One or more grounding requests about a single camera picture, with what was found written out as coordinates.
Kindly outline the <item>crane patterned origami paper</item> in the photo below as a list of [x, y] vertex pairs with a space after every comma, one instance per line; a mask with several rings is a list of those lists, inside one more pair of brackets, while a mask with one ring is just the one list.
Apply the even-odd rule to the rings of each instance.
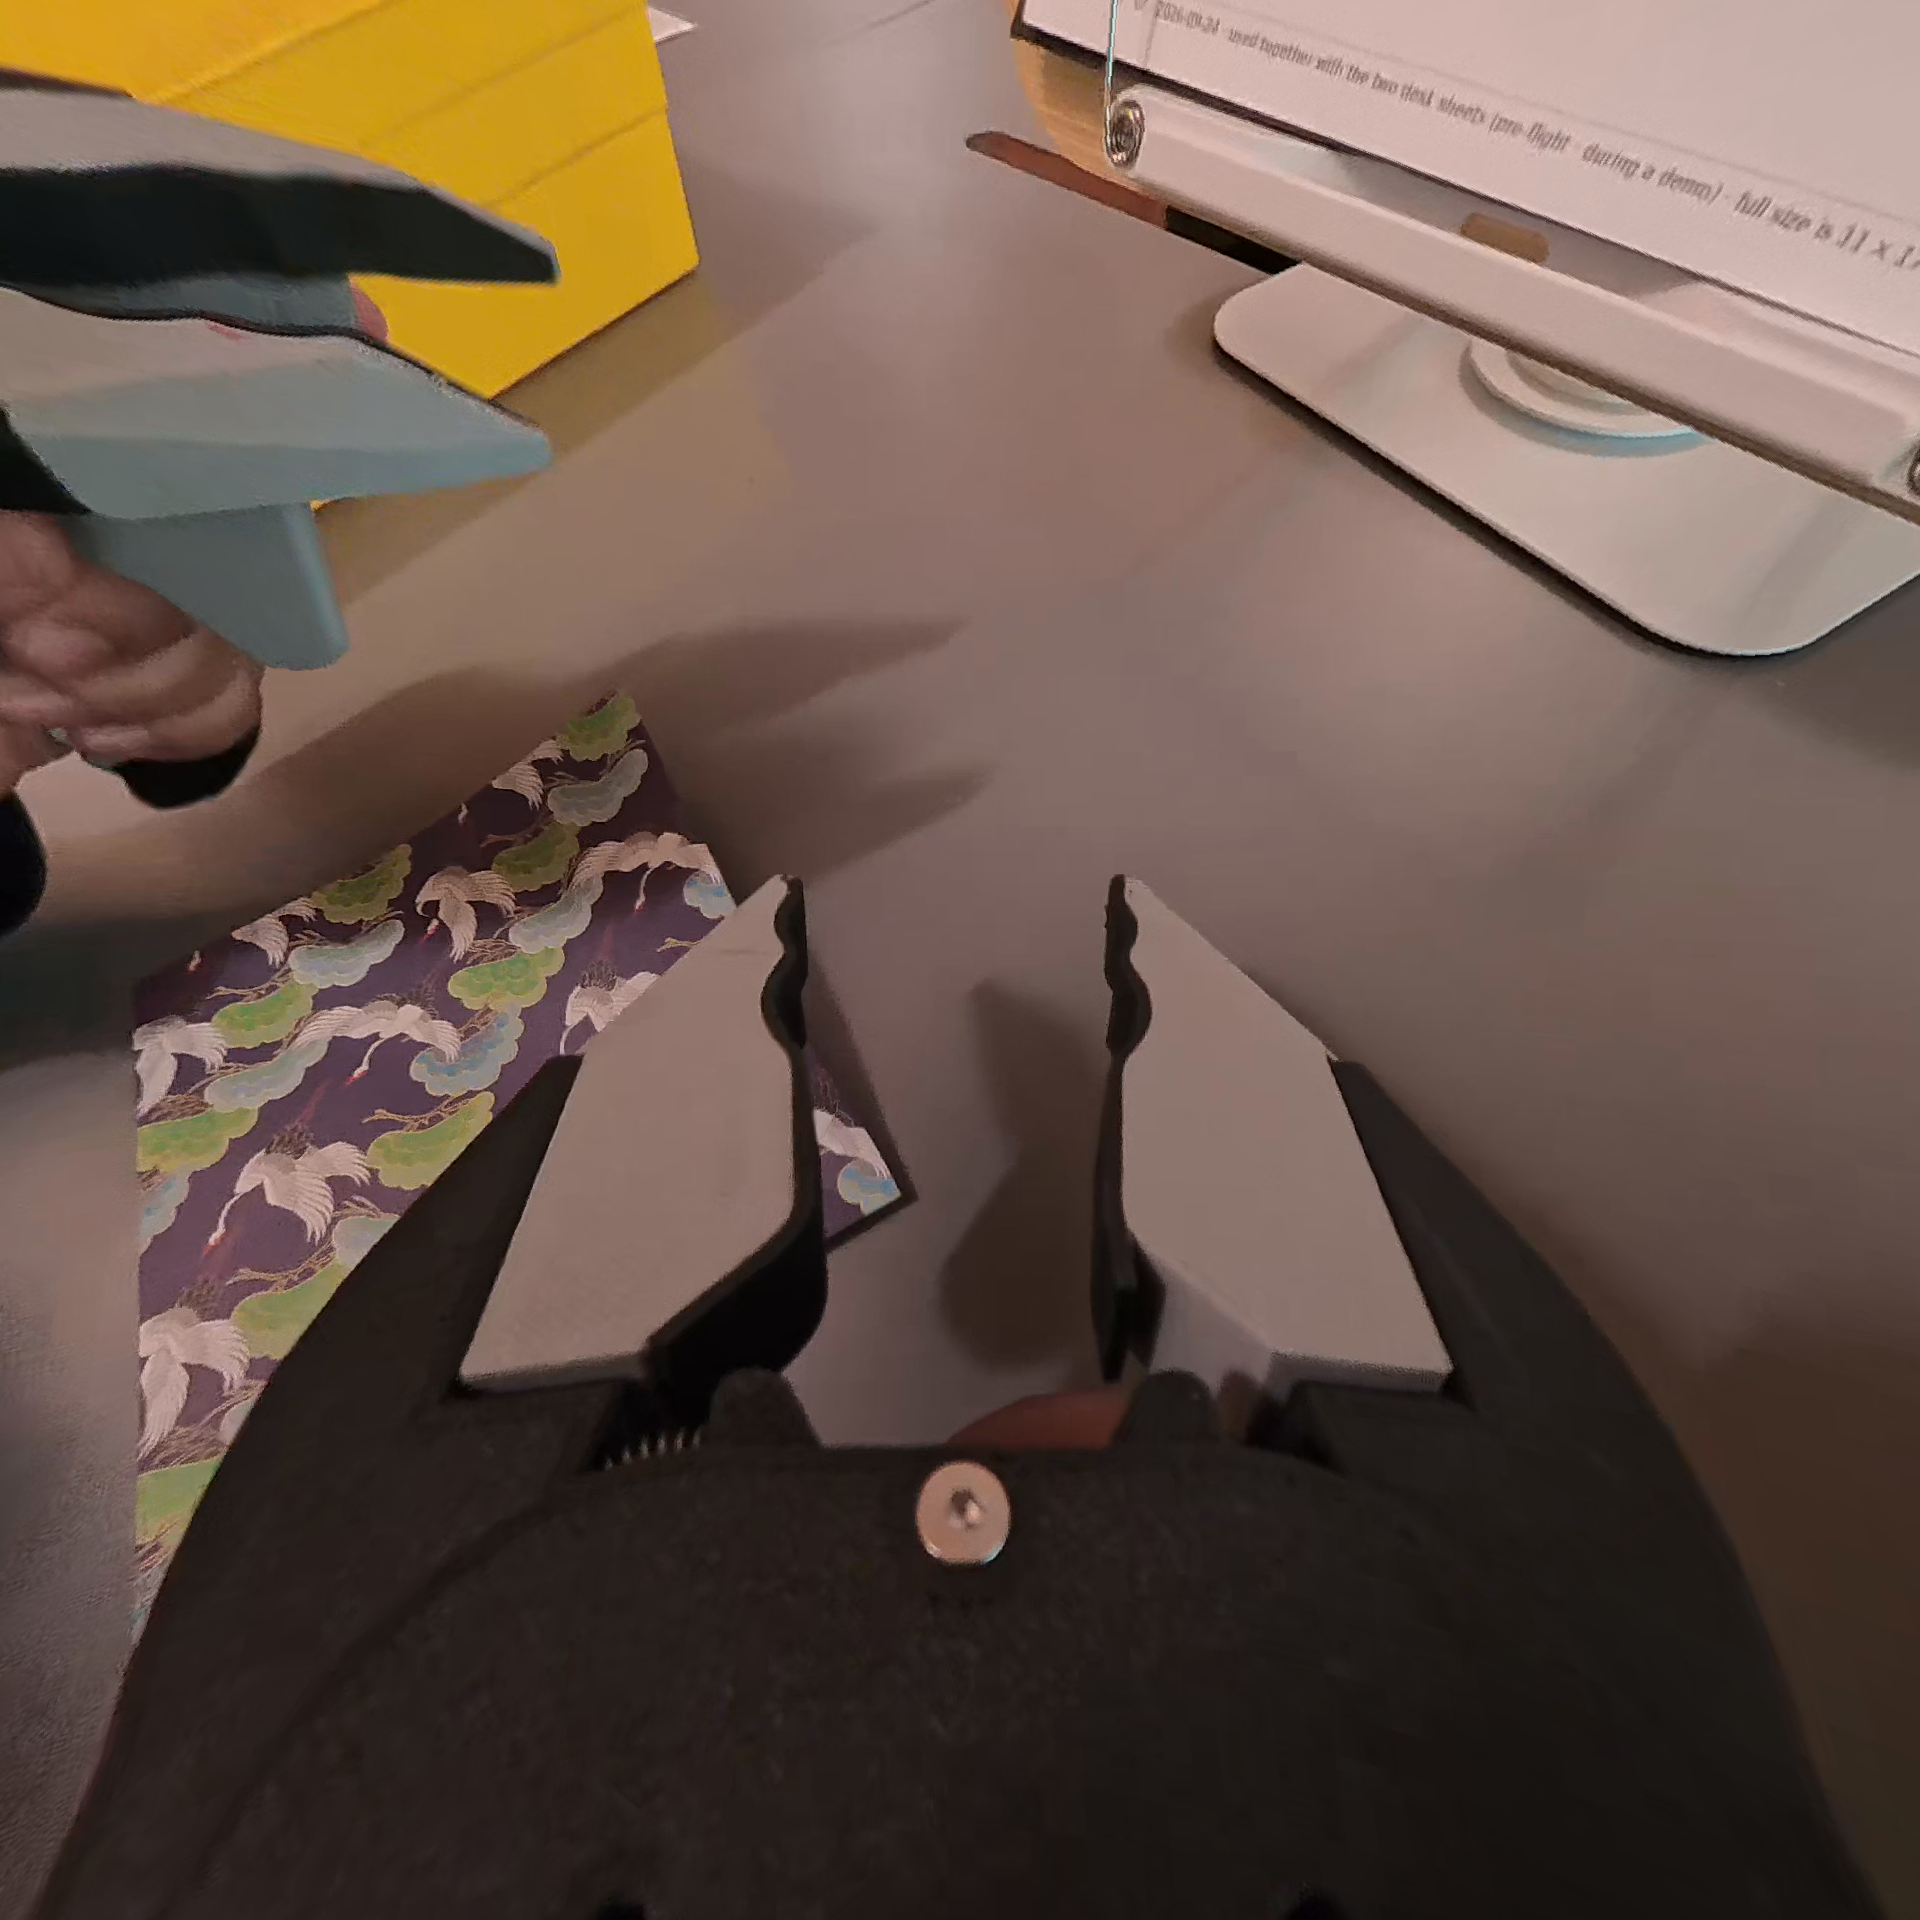
[[366, 868], [135, 989], [135, 1636], [338, 1284], [732, 905], [612, 691]]

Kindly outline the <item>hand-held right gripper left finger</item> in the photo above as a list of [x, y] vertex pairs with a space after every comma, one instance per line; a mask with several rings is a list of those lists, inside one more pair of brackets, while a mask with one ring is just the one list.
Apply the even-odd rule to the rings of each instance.
[[802, 885], [772, 879], [581, 1057], [463, 1387], [718, 1387], [826, 1317]]

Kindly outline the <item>wooden and white document stand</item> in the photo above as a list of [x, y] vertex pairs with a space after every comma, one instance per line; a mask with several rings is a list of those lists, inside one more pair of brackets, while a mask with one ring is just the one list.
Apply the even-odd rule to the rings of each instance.
[[1650, 637], [1784, 656], [1916, 580], [1918, 347], [1118, 77], [1118, 184], [1290, 259], [1216, 347]]

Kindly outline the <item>person's left hand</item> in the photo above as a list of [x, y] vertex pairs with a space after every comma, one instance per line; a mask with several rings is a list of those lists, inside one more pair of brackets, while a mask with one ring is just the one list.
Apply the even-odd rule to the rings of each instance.
[[52, 517], [3, 515], [3, 793], [64, 756], [199, 763], [250, 743], [262, 671]]

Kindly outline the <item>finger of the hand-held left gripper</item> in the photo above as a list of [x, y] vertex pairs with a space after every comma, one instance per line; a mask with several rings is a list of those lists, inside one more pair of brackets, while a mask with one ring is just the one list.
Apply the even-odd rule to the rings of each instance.
[[5, 291], [5, 511], [256, 664], [319, 671], [347, 633], [315, 506], [540, 471], [544, 434], [350, 332], [135, 319]]
[[7, 71], [3, 275], [551, 284], [559, 263], [540, 234], [384, 162]]

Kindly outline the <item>yellow plastic bin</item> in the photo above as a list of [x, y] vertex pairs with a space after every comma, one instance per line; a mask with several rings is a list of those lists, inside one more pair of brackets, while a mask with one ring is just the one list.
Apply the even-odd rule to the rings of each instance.
[[363, 279], [392, 343], [476, 394], [699, 263], [640, 2], [5, 2], [3, 57], [382, 161], [538, 232], [551, 287]]

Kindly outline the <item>printed instruction sheet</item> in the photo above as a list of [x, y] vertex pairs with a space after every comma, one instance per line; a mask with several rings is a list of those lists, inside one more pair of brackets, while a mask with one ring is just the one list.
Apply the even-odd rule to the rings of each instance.
[[1119, 69], [1918, 347], [1916, 2], [1038, 2]]

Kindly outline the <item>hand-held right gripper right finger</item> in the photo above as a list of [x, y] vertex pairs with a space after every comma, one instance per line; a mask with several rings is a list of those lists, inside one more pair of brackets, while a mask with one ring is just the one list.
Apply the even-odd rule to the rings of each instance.
[[1220, 1402], [1452, 1377], [1336, 1059], [1140, 880], [1101, 971], [1091, 1309], [1116, 1386], [1184, 1371]]

